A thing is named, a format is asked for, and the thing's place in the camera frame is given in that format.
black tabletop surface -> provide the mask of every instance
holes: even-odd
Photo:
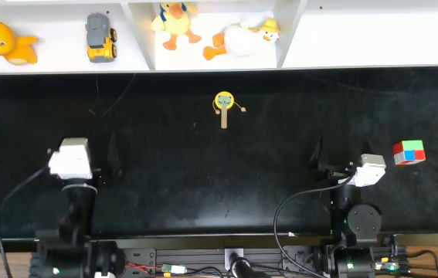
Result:
[[[272,232],[283,199],[319,186],[306,165],[323,134],[334,164],[365,141],[384,156],[385,176],[362,189],[382,232],[438,232],[438,67],[148,73],[121,96],[132,76],[0,76],[0,202],[49,148],[88,137],[122,170],[99,190],[94,235]],[[231,109],[226,130],[212,109],[222,90],[247,109]],[[396,167],[402,140],[423,140],[427,160]],[[5,206],[5,237],[33,236],[58,201],[48,175],[26,186]],[[327,192],[297,198],[280,231],[328,234],[328,206]]]

colorful cube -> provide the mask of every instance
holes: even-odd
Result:
[[[401,141],[392,149],[396,165],[416,164],[426,160],[421,140]]]

plush duck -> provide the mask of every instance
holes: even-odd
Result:
[[[202,40],[201,36],[193,34],[191,29],[191,19],[187,12],[195,15],[198,12],[196,5],[183,2],[162,2],[160,3],[160,14],[151,24],[151,29],[155,32],[167,31],[171,34],[168,42],[163,46],[168,50],[176,50],[178,36],[187,35],[189,43],[197,43]]]
[[[218,55],[230,54],[235,57],[251,56],[271,47],[279,39],[280,30],[275,19],[267,19],[258,29],[230,25],[226,31],[213,36],[214,47],[203,49],[203,56],[208,61]]]
[[[35,36],[18,37],[4,23],[0,22],[0,56],[15,66],[38,61],[32,44],[37,42]]]

blue square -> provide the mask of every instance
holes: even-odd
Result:
[[[404,151],[404,160],[405,161],[415,161],[414,151]]]

duck beak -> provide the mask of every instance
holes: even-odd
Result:
[[[169,12],[171,13],[172,17],[175,19],[180,19],[182,17],[182,8],[181,5],[178,3],[175,3],[171,6],[169,9]]]

